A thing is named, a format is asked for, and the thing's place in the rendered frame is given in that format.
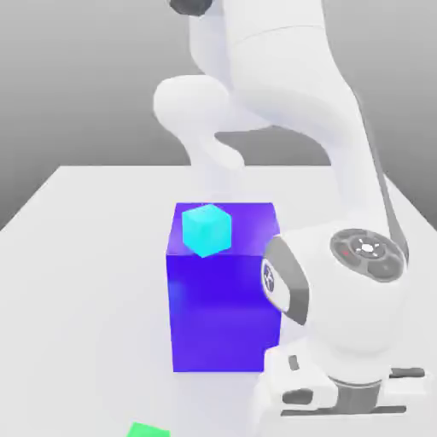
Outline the small cyan cube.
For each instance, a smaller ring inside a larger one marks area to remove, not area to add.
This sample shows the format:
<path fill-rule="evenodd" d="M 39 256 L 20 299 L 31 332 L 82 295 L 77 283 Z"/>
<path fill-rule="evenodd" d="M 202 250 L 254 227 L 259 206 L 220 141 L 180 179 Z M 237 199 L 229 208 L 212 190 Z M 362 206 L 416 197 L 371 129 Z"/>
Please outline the small cyan cube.
<path fill-rule="evenodd" d="M 232 217 L 213 204 L 182 213 L 184 245 L 206 258 L 227 250 L 232 245 Z"/>

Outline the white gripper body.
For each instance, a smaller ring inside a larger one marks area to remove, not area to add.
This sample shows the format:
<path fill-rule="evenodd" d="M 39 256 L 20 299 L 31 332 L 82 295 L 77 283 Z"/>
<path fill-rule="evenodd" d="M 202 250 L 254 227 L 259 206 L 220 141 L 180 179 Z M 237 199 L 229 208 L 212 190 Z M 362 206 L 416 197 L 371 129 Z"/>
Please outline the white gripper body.
<path fill-rule="evenodd" d="M 280 404 L 268 383 L 257 383 L 251 437 L 431 437 L 431 378 L 389 378 L 369 414 L 340 415 Z"/>

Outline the small green cube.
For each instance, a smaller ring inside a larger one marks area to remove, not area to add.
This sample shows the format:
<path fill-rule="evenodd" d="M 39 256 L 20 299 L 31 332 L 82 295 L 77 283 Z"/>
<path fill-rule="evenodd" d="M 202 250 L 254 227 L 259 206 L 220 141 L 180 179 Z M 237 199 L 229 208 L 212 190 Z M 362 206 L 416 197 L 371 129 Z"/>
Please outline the small green cube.
<path fill-rule="evenodd" d="M 140 422 L 134 422 L 126 437 L 171 437 L 171 433 L 169 430 Z"/>

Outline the large blue box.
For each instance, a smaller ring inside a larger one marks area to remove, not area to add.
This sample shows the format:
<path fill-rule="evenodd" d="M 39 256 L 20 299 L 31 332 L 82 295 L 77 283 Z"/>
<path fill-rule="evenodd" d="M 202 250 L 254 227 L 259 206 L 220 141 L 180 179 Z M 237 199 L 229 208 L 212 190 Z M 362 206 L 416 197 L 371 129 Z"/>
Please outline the large blue box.
<path fill-rule="evenodd" d="M 232 246 L 207 258 L 183 243 L 182 214 L 193 208 L 175 206 L 166 249 L 172 368 L 260 373 L 281 326 L 260 275 L 266 244 L 280 232 L 275 208 L 270 202 L 219 204 L 232 217 Z"/>

